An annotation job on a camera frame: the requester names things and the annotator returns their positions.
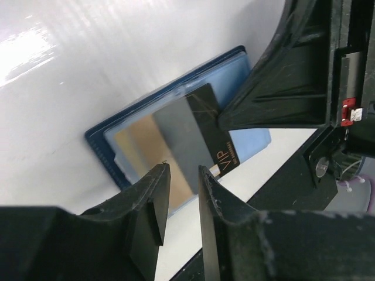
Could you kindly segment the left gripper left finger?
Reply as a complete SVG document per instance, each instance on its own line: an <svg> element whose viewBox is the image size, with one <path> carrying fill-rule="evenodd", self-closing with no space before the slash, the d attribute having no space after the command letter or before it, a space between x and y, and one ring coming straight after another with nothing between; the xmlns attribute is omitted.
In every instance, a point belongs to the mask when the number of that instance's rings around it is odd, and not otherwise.
<svg viewBox="0 0 375 281"><path fill-rule="evenodd" d="M2 280L154 280L171 173L158 164L80 215L53 206L1 208Z"/></svg>

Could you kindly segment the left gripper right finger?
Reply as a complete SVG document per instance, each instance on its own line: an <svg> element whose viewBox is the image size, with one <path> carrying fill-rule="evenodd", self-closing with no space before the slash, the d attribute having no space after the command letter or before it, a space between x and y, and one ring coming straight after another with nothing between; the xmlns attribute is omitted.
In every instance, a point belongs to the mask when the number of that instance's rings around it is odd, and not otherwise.
<svg viewBox="0 0 375 281"><path fill-rule="evenodd" d="M200 166L206 280L373 280L374 216L258 211Z"/></svg>

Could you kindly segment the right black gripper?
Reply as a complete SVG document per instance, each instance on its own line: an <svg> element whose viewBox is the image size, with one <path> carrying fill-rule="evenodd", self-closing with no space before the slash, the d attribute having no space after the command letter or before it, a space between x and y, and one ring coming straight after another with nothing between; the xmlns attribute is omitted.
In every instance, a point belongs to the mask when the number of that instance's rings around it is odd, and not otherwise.
<svg viewBox="0 0 375 281"><path fill-rule="evenodd" d="M286 1L268 47L219 115L221 129L328 124L331 8L331 124L345 152L374 154L374 1Z"/></svg>

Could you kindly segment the grey card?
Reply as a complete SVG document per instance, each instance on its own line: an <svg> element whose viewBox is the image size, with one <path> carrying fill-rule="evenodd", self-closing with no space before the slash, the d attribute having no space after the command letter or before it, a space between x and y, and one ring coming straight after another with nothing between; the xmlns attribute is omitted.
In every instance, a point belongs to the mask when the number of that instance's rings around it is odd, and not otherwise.
<svg viewBox="0 0 375 281"><path fill-rule="evenodd" d="M220 178L240 164L229 132L218 127L220 112L211 85L205 84L152 114L194 194L199 166Z"/></svg>

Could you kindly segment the blue leather card holder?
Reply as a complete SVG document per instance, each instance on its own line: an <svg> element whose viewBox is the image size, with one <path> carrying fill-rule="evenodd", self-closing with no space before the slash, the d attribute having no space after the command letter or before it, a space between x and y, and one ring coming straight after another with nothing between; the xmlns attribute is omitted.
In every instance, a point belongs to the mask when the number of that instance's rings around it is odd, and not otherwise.
<svg viewBox="0 0 375 281"><path fill-rule="evenodd" d="M198 166L221 178L271 143L267 129L222 131L217 125L250 73L246 49L237 46L90 128L84 137L121 190L167 163L169 211L175 213L198 194Z"/></svg>

